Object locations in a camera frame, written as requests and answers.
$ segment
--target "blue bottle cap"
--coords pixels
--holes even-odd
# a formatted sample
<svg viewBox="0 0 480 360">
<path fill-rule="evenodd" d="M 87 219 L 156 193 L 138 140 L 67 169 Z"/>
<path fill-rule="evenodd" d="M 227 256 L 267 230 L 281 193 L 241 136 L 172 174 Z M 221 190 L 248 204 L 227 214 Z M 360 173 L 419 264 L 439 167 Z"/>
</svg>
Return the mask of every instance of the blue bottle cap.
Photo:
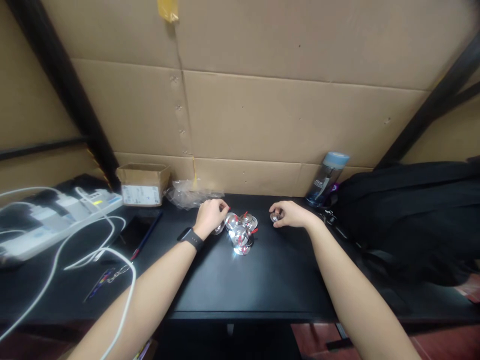
<svg viewBox="0 0 480 360">
<path fill-rule="evenodd" d="M 341 152 L 330 151 L 326 154 L 322 164 L 333 169 L 343 169 L 349 159 L 350 156 L 342 154 Z"/>
</svg>

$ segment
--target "forearm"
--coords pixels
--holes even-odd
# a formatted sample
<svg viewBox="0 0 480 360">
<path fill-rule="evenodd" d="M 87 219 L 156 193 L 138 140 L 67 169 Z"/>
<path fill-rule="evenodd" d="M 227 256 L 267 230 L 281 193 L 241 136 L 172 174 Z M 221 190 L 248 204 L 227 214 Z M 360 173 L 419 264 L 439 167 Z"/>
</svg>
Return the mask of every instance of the forearm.
<svg viewBox="0 0 480 360">
<path fill-rule="evenodd" d="M 138 278 L 120 338 L 107 359 L 134 358 L 164 318 L 196 252 L 190 243 L 178 243 Z M 129 290 L 103 313 L 69 360 L 101 358 L 117 332 Z"/>
<path fill-rule="evenodd" d="M 306 226 L 333 307 L 363 359 L 419 359 L 377 290 L 320 219 Z"/>
</svg>

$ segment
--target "plastic bag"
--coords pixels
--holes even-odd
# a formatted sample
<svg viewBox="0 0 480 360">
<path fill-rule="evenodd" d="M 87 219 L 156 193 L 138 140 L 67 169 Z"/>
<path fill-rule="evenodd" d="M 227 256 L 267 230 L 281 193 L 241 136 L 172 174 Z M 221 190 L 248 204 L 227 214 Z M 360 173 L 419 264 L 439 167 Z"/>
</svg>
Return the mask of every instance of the plastic bag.
<svg viewBox="0 0 480 360">
<path fill-rule="evenodd" d="M 179 6 L 177 0 L 156 0 L 158 3 L 158 13 L 169 23 L 178 21 Z"/>
<path fill-rule="evenodd" d="M 178 180 L 172 182 L 172 187 L 166 191 L 166 198 L 177 208 L 190 210 L 198 208 L 205 200 L 218 199 L 225 194 L 212 191 L 202 186 L 200 179 Z"/>
</svg>

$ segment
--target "watch face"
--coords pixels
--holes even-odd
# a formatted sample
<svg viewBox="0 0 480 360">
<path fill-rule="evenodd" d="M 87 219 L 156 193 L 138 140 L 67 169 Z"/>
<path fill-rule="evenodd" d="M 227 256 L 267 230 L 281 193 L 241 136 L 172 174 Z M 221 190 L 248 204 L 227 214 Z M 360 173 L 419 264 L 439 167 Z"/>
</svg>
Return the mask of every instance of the watch face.
<svg viewBox="0 0 480 360">
<path fill-rule="evenodd" d="M 191 227 L 187 227 L 185 230 L 181 232 L 181 234 L 176 238 L 177 241 L 181 241 L 185 235 L 190 231 Z"/>
</svg>

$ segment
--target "smartwatch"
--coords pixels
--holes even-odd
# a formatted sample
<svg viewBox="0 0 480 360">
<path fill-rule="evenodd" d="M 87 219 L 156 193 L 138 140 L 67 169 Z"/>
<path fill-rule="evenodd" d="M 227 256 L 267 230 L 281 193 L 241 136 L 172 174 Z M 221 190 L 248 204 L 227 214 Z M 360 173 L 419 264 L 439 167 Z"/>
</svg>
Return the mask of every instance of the smartwatch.
<svg viewBox="0 0 480 360">
<path fill-rule="evenodd" d="M 204 246 L 204 241 L 202 238 L 198 236 L 191 227 L 187 227 L 185 230 L 183 230 L 176 240 L 178 242 L 189 242 L 196 249 L 197 253 Z"/>
</svg>

